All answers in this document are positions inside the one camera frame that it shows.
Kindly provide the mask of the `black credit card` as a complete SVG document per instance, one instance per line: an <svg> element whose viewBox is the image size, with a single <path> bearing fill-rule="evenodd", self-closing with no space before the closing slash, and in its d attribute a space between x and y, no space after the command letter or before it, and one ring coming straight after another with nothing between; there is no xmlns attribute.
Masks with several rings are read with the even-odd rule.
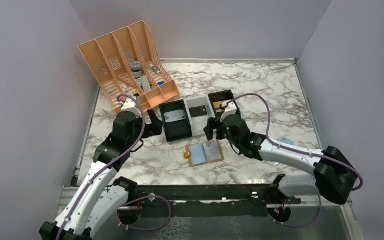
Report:
<svg viewBox="0 0 384 240"><path fill-rule="evenodd" d="M189 113L192 118L203 117L208 115L207 108L204 105L189 108Z"/></svg>

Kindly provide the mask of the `clear blue packaged item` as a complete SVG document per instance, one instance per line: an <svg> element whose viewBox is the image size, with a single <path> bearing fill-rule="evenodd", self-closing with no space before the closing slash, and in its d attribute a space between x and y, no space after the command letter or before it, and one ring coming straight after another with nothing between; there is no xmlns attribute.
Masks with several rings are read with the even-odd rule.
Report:
<svg viewBox="0 0 384 240"><path fill-rule="evenodd" d="M291 139L289 139L288 137L279 137L277 139L277 141L284 143L284 144L288 144L288 145L294 145L294 142Z"/></svg>

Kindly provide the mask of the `gold credit card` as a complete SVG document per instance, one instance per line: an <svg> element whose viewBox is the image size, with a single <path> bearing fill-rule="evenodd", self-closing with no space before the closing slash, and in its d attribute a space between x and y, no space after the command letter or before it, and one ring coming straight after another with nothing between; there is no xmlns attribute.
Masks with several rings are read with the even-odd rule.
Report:
<svg viewBox="0 0 384 240"><path fill-rule="evenodd" d="M223 103L224 101L216 101L216 102L213 102L212 104L216 111L221 111L224 108Z"/></svg>

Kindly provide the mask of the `black tray bin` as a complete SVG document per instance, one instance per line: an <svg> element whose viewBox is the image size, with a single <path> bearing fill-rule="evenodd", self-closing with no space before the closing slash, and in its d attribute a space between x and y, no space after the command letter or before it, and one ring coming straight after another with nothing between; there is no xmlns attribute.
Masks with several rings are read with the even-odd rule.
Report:
<svg viewBox="0 0 384 240"><path fill-rule="evenodd" d="M215 116L208 117L209 119L220 118L224 112L221 105L222 103L232 100L235 98L233 92L231 90L224 90L219 92L214 92L208 94L208 98L210 101L210 108L213 110Z"/></svg>
<svg viewBox="0 0 384 240"><path fill-rule="evenodd" d="M159 109L163 122L163 130L165 133L166 141L168 143L192 137L190 120L184 100L177 100L160 104ZM176 122L166 123L164 119L164 112L170 112L175 110L183 110L185 119Z"/></svg>

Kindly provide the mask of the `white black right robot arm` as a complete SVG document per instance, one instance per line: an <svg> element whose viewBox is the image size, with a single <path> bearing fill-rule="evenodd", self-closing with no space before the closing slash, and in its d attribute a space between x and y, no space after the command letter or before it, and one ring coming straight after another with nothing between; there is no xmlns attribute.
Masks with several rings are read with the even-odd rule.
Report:
<svg viewBox="0 0 384 240"><path fill-rule="evenodd" d="M252 132L238 114L224 119L208 118L203 129L208 140L228 140L239 154L250 159L287 165L305 172L304 175L283 177L278 189L284 196L319 195L343 205L350 193L360 189L362 176L335 147L309 149L274 141L267 135Z"/></svg>

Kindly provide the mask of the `grey round jar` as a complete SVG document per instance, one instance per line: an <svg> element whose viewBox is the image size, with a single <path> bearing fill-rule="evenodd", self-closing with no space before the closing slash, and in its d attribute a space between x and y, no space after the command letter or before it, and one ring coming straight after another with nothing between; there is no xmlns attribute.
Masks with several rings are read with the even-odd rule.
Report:
<svg viewBox="0 0 384 240"><path fill-rule="evenodd" d="M135 79L139 79L143 75L143 65L139 61L129 62L129 67Z"/></svg>

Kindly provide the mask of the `peach plastic desk organizer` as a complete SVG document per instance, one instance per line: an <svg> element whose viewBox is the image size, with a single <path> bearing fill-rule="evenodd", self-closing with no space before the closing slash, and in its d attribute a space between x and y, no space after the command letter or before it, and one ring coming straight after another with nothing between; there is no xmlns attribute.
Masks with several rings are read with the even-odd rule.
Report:
<svg viewBox="0 0 384 240"><path fill-rule="evenodd" d="M113 111L118 96L135 95L144 111L178 100L180 91L163 67L151 28L143 20L78 46Z"/></svg>

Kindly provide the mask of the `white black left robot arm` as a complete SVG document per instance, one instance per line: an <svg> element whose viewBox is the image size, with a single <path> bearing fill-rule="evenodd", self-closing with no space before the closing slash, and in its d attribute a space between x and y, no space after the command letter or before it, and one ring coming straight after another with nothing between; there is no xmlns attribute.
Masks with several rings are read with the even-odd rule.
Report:
<svg viewBox="0 0 384 240"><path fill-rule="evenodd" d="M92 240L116 209L133 196L129 187L116 185L102 196L130 153L139 150L142 139L161 135L163 122L153 109L147 110L151 123L131 110L117 114L112 132L97 147L94 161L79 189L53 222L39 230L43 240Z"/></svg>

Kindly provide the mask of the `black left tray bin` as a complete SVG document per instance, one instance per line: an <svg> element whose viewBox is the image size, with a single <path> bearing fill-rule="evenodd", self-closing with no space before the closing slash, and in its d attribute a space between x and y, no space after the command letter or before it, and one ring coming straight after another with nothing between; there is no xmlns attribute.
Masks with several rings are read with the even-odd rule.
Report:
<svg viewBox="0 0 384 240"><path fill-rule="evenodd" d="M163 122L163 130L165 133L166 141L168 143L192 137L190 120L184 100L177 100L160 104L159 109ZM166 123L164 119L164 112L170 112L175 110L183 110L185 119L176 122Z"/></svg>

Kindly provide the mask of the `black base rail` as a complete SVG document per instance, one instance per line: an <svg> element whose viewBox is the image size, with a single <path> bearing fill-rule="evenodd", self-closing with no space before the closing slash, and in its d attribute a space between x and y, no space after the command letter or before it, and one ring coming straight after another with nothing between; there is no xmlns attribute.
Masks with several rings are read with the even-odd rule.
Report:
<svg viewBox="0 0 384 240"><path fill-rule="evenodd" d="M117 208L122 220L138 218L266 217L269 210L300 204L275 184L137 185L128 188L126 206Z"/></svg>

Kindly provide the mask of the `black right tray bin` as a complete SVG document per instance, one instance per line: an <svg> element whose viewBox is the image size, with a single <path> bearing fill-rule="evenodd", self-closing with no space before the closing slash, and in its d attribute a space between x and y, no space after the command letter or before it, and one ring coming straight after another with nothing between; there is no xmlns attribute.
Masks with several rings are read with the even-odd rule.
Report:
<svg viewBox="0 0 384 240"><path fill-rule="evenodd" d="M224 90L219 92L214 92L208 94L208 98L210 101L210 108L213 110L215 116L208 117L209 119L220 118L224 112L221 105L222 103L232 100L235 98L233 92L231 90Z"/></svg>

